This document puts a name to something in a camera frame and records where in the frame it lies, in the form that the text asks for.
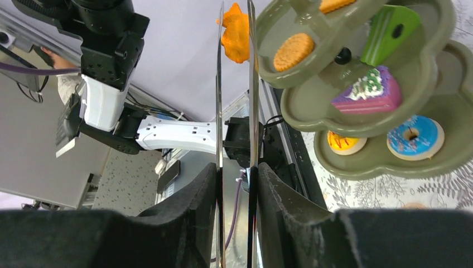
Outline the square cracker biscuit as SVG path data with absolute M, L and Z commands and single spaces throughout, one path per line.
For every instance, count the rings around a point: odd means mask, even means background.
M 323 14 L 328 14 L 345 6 L 355 3 L 356 0 L 322 0 L 319 10 Z

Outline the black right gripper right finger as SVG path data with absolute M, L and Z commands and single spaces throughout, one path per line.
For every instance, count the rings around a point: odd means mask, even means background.
M 441 209 L 329 212 L 258 168 L 264 267 L 471 267 L 472 213 Z

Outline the green cake slice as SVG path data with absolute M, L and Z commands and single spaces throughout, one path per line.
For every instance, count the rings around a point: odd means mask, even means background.
M 396 5 L 384 5 L 370 20 L 370 31 L 360 60 L 381 65 L 421 25 L 417 12 Z

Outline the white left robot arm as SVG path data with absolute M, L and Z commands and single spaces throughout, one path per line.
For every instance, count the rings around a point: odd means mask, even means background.
M 73 94 L 65 125 L 71 137 L 83 133 L 126 154 L 183 149 L 256 166 L 264 127 L 258 117 L 223 121 L 221 52 L 216 53 L 216 116 L 213 122 L 165 120 L 126 101 L 144 47 L 149 18 L 131 1 L 14 1 L 23 14 L 81 41 L 82 94 Z

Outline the round waffle biscuit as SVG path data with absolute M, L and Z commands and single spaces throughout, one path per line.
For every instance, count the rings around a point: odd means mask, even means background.
M 315 42 L 306 33 L 289 37 L 277 50 L 273 66 L 278 72 L 286 71 L 304 60 L 315 48 Z

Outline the yellow frosted donut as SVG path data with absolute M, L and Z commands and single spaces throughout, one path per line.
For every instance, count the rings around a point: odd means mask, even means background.
M 345 137 L 332 131 L 327 133 L 327 143 L 332 152 L 347 156 L 359 152 L 367 143 L 367 138 Z

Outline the purple cake slice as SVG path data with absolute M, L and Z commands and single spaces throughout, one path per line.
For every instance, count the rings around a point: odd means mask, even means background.
M 345 114 L 372 114 L 391 112 L 403 101 L 397 80 L 386 66 L 379 65 L 367 71 L 354 84 L 331 101 Z

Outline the orange star cookie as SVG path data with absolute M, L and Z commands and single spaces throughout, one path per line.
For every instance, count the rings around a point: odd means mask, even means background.
M 225 55 L 231 61 L 242 64 L 249 60 L 249 16 L 243 13 L 238 3 L 233 3 L 222 19 L 216 23 L 222 23 L 225 31 L 221 38 Z

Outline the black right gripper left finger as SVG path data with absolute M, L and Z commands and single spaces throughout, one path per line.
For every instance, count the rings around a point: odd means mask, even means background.
M 1 212 L 2 267 L 209 267 L 213 163 L 138 216 L 111 210 Z

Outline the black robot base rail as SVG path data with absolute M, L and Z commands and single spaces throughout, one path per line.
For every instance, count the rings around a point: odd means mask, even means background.
M 273 123 L 281 119 L 282 90 L 274 89 L 268 83 L 259 82 L 260 120 L 263 123 Z M 285 122 L 268 128 L 274 146 L 282 151 L 284 160 L 282 167 L 276 173 L 296 192 L 308 200 L 326 209 L 327 205 L 322 195 L 321 187 L 313 170 L 302 133 Z

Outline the metal tongs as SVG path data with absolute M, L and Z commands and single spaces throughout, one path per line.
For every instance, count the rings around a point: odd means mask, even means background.
M 248 208 L 248 237 L 247 237 L 247 267 L 257 266 L 257 251 L 255 237 L 257 232 L 257 179 L 259 160 L 259 74 L 257 37 L 255 34 L 255 7 L 253 1 L 247 2 L 249 25 L 249 90 L 250 90 L 250 117 L 249 117 L 249 137 L 250 137 L 250 168 L 247 172 L 249 178 L 249 208 Z M 215 100 L 216 100 L 216 204 L 218 208 L 218 235 L 216 246 L 216 267 L 226 266 L 226 236 L 224 222 L 224 179 L 223 179 L 223 111 L 221 96 L 221 37 L 224 17 L 224 4 L 221 4 L 219 12 L 217 62 L 215 76 Z

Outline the blue donut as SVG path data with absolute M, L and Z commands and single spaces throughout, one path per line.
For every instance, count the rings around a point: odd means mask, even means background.
M 442 148 L 445 132 L 428 117 L 414 115 L 387 134 L 387 148 L 397 158 L 421 161 L 432 158 Z

